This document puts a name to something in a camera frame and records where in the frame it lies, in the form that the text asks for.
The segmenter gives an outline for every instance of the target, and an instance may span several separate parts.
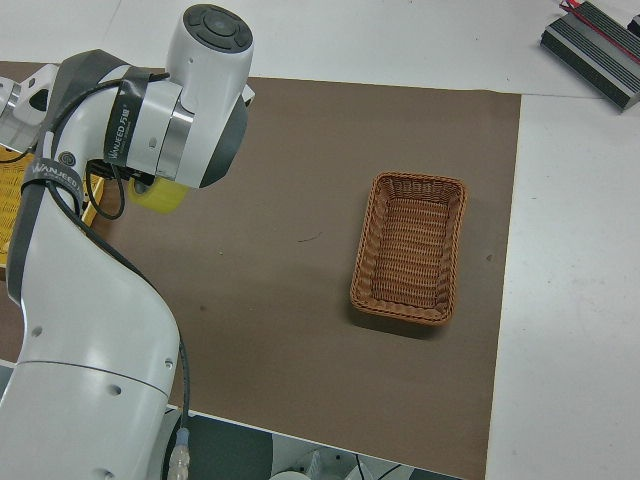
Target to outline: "empty basket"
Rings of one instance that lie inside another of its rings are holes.
[[[466,198],[464,185],[453,178],[378,175],[351,282],[353,305],[426,325],[450,320]]]

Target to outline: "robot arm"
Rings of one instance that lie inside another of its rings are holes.
[[[0,480],[147,478],[179,334],[153,287],[77,228],[81,179],[96,158],[143,188],[220,179],[246,128],[252,52],[239,17],[196,5],[169,78],[92,51],[0,79],[0,142],[37,140],[7,265],[25,337],[0,403]]]

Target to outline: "red wire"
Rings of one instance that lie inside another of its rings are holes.
[[[631,60],[633,60],[634,62],[636,62],[638,65],[640,65],[640,58],[638,58],[631,50],[625,48],[624,45],[621,45],[620,43],[618,43],[615,39],[611,38],[609,35],[607,35],[605,32],[603,32],[602,30],[600,30],[600,28],[598,28],[596,25],[594,25],[593,23],[591,23],[591,21],[585,17],[582,13],[578,12],[577,10],[575,10],[575,8],[573,7],[574,3],[577,3],[575,0],[566,0],[567,3],[569,3],[571,6],[566,6],[566,5],[562,5],[560,4],[560,8],[563,9],[565,12],[569,12],[572,13],[573,15],[575,15],[578,20],[580,20],[582,23],[584,23],[585,25],[587,25],[589,28],[591,28],[592,30],[594,30],[596,33],[598,33],[601,37],[604,37],[609,43],[611,43],[613,46],[615,46],[618,50],[622,51],[624,54],[627,55],[627,57],[629,57]]]

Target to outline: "yellow plastic crate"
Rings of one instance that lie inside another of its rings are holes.
[[[16,152],[0,146],[0,160],[8,160],[17,155]],[[27,155],[16,163],[0,163],[0,268],[7,264],[7,253],[11,241],[13,225],[16,221],[18,208],[20,207],[20,186],[24,169],[33,159],[33,155]],[[91,177],[91,188],[96,201],[100,202],[104,191],[104,179],[97,176]],[[96,210],[91,204],[82,215],[82,220],[91,225],[96,216]]]

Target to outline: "brown table surface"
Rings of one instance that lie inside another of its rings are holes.
[[[0,75],[34,66],[0,63]],[[192,364],[192,408],[468,479],[484,477],[520,97],[251,79],[230,173],[168,216],[96,230],[153,281]],[[429,328],[349,303],[380,171],[462,179],[458,303]],[[0,358],[19,351],[0,300]],[[176,384],[172,401],[180,404]]]

